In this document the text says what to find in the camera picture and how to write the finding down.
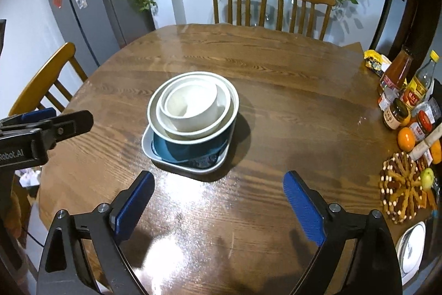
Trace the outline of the patterned square plate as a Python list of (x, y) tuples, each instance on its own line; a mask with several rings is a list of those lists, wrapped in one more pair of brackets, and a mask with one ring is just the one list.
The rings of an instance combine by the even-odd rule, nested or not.
[(178, 145), (156, 135), (148, 125), (142, 136), (142, 151), (151, 161), (177, 173), (206, 175), (219, 169), (228, 155), (235, 129), (232, 124), (216, 138), (195, 145)]

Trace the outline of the blue oval dish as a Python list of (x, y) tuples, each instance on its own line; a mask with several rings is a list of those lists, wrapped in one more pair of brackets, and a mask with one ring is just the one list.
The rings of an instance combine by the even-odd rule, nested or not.
[(194, 145), (179, 145), (168, 142), (153, 135), (151, 148), (162, 160), (174, 164), (196, 164), (197, 168), (208, 168), (212, 166), (217, 157), (225, 150), (235, 128), (233, 123), (217, 137)]

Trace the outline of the medium white bowl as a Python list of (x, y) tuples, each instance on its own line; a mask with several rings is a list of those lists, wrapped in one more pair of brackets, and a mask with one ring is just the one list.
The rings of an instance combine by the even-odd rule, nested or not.
[(161, 91), (155, 115), (166, 133), (197, 139), (215, 132), (231, 105), (227, 86), (210, 75), (186, 75)]

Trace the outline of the large white bowl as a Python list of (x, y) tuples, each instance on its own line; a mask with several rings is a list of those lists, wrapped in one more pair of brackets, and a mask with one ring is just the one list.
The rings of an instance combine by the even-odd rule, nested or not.
[[(164, 129), (158, 123), (158, 121), (156, 119), (156, 115), (155, 115), (156, 105), (157, 105), (157, 102), (160, 98), (161, 91), (164, 90), (165, 86), (169, 85), (172, 81), (179, 79), (179, 78), (186, 76), (186, 75), (210, 75), (210, 76), (213, 76), (213, 77), (219, 79), (220, 81), (222, 81), (227, 86), (227, 88), (229, 89), (230, 94), (231, 94), (231, 105), (228, 110), (228, 114), (225, 116), (225, 118), (223, 119), (220, 126), (216, 129), (215, 132), (212, 132), (209, 135), (206, 135), (204, 137), (197, 138), (197, 139), (188, 139), (188, 138), (176, 139), (175, 137), (169, 135), (168, 133), (166, 133), (164, 131)], [(232, 123), (234, 123), (236, 116), (238, 114), (238, 109), (239, 109), (238, 92), (237, 92), (236, 88), (233, 86), (233, 84), (230, 83), (229, 80), (222, 77), (221, 75), (217, 75), (216, 73), (196, 71), (196, 72), (182, 73), (182, 74), (176, 75), (175, 77), (171, 78), (167, 82), (163, 83), (154, 92), (154, 94), (152, 95), (152, 97), (149, 101), (148, 110), (147, 110), (147, 117), (148, 117), (148, 122), (149, 122), (149, 125), (151, 126), (151, 129), (153, 129), (154, 133), (156, 133), (160, 138), (165, 139), (168, 142), (176, 143), (179, 145), (194, 145), (194, 144), (198, 144), (198, 143), (202, 143), (202, 142), (207, 142), (207, 141), (217, 137), (219, 134), (223, 133), (227, 128), (229, 128), (231, 126)]]

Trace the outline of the white ramekin cup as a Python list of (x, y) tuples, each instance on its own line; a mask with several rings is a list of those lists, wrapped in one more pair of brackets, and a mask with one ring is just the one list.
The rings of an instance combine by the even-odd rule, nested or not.
[(162, 93), (156, 108), (157, 119), (178, 132), (205, 129), (215, 124), (225, 110), (219, 96), (219, 87), (212, 81), (176, 82)]

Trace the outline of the wooden beaded trivet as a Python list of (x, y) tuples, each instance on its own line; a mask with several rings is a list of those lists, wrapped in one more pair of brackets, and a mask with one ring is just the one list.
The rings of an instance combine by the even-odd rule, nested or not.
[(420, 168), (403, 151), (383, 162), (378, 188), (383, 211), (394, 224), (407, 222), (426, 208)]

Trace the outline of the white plate at edge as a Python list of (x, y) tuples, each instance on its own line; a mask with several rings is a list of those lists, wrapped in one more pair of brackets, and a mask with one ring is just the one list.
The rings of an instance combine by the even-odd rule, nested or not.
[(407, 229), (396, 244), (403, 284), (412, 278), (420, 267), (425, 247), (425, 233), (425, 223), (418, 222)]

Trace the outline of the green apple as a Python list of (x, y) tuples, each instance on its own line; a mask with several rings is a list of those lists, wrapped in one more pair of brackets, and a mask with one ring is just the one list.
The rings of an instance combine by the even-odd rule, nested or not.
[(420, 180), (423, 190), (427, 191), (432, 188), (435, 180), (433, 170), (431, 168), (425, 168), (423, 171), (421, 171)]

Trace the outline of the orange fruit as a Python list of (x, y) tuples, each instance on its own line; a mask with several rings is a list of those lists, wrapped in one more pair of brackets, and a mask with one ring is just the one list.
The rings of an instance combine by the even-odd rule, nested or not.
[(409, 127), (403, 127), (397, 134), (397, 144), (404, 152), (411, 152), (414, 149), (416, 140), (413, 131)]
[(430, 147), (432, 162), (437, 165), (442, 162), (442, 147), (440, 140), (436, 140)]

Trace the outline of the brown paste jar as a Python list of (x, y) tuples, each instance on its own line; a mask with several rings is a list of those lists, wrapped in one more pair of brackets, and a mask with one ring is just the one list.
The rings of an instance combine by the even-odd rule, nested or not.
[(395, 98), (383, 111), (383, 122), (387, 128), (396, 130), (407, 116), (409, 116), (407, 106), (399, 98)]

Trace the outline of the red lid sauce jar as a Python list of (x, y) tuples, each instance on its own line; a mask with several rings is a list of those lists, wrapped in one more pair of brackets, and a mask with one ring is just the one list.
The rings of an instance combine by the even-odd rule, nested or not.
[(417, 143), (421, 142), (432, 131), (432, 123), (423, 110), (418, 111), (418, 113), (412, 117), (407, 127), (411, 129), (415, 142)]

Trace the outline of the cream tube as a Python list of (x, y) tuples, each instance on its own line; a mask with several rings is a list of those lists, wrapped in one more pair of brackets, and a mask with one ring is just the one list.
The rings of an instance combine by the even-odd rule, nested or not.
[(439, 124), (425, 139), (409, 152), (412, 160), (418, 160), (440, 137), (442, 136), (442, 124)]

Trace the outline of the orange sauce bottle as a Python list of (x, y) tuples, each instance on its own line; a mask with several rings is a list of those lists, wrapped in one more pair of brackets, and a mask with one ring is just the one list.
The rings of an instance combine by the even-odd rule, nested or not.
[(381, 95), (386, 88), (399, 92), (404, 84), (413, 58), (409, 48), (403, 46), (391, 65), (381, 76), (378, 85), (378, 94)]

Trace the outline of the yellow cap vinegar bottle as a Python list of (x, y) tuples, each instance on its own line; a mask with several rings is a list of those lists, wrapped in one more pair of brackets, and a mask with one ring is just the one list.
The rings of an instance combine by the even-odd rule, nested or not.
[(439, 59), (438, 53), (432, 50), (429, 61), (414, 74), (404, 89), (401, 101), (409, 111), (412, 111), (423, 101), (433, 81), (435, 68)]

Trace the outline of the yellow snack packet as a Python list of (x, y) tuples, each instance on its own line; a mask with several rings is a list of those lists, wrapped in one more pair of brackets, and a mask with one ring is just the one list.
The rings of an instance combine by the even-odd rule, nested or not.
[(373, 49), (366, 50), (363, 54), (363, 58), (365, 66), (379, 77), (384, 74), (392, 63), (388, 57), (376, 52)]

